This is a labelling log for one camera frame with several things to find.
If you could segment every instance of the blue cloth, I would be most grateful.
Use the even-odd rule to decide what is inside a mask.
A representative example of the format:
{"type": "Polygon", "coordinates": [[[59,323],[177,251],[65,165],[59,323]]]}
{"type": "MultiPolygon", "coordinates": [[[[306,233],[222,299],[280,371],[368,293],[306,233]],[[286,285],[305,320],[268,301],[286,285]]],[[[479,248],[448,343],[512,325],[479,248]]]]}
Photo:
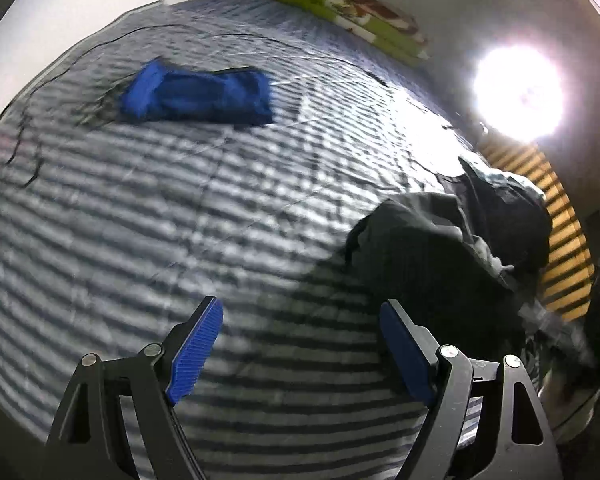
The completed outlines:
{"type": "Polygon", "coordinates": [[[261,126],[273,122],[269,79],[253,67],[194,72],[160,59],[138,72],[120,99],[136,121],[194,119],[261,126]]]}

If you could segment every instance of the blue gripper pad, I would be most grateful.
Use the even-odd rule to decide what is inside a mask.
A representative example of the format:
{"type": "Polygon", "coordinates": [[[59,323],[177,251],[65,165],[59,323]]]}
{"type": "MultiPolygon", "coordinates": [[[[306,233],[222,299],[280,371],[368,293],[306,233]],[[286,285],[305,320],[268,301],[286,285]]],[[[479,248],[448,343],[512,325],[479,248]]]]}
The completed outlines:
{"type": "Polygon", "coordinates": [[[165,338],[162,369],[168,374],[165,394],[173,405],[192,392],[221,328],[222,302],[207,296],[189,320],[174,326],[165,338]]]}
{"type": "Polygon", "coordinates": [[[433,379],[438,368],[438,342],[429,330],[407,316],[400,303],[389,300],[380,306],[379,324],[387,348],[411,397],[433,406],[433,379]]]}

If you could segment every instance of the dark garment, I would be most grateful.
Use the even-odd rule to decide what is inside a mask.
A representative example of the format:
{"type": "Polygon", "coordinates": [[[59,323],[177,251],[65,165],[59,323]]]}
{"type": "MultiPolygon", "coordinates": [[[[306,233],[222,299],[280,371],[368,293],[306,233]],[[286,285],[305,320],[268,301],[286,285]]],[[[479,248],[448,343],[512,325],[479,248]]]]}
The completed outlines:
{"type": "Polygon", "coordinates": [[[400,301],[440,344],[496,360],[524,346],[516,285],[507,275],[512,267],[471,232],[455,196],[386,200],[352,229],[346,257],[379,301],[400,301]]]}
{"type": "Polygon", "coordinates": [[[261,126],[273,122],[269,79],[253,67],[193,72],[154,59],[120,99],[136,121],[193,119],[261,126]]]}
{"type": "Polygon", "coordinates": [[[472,232],[482,238],[513,275],[538,277],[549,257],[551,216],[542,199],[513,180],[494,180],[480,174],[462,158],[465,174],[438,176],[446,192],[456,195],[472,232]]]}

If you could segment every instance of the ribbed blue pad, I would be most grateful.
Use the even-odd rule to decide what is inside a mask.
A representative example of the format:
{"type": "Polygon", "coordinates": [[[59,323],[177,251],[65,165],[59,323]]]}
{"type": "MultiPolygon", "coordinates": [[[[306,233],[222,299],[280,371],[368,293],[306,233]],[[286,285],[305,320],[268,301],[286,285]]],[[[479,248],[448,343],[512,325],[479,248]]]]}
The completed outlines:
{"type": "Polygon", "coordinates": [[[174,405],[192,392],[221,328],[222,303],[214,299],[187,336],[171,364],[171,381],[166,395],[174,405]]]}
{"type": "Polygon", "coordinates": [[[430,406],[436,393],[429,384],[427,361],[389,303],[380,306],[379,323],[386,345],[394,356],[411,397],[430,406]]]}

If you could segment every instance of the blue garment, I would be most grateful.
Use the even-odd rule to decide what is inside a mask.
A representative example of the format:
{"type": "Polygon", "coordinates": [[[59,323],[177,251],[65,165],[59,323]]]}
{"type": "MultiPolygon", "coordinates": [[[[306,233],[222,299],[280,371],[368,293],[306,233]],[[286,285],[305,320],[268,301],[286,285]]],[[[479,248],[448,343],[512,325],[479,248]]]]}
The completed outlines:
{"type": "Polygon", "coordinates": [[[136,121],[194,119],[262,126],[273,122],[269,79],[253,67],[194,72],[160,59],[138,72],[120,99],[136,121]]]}

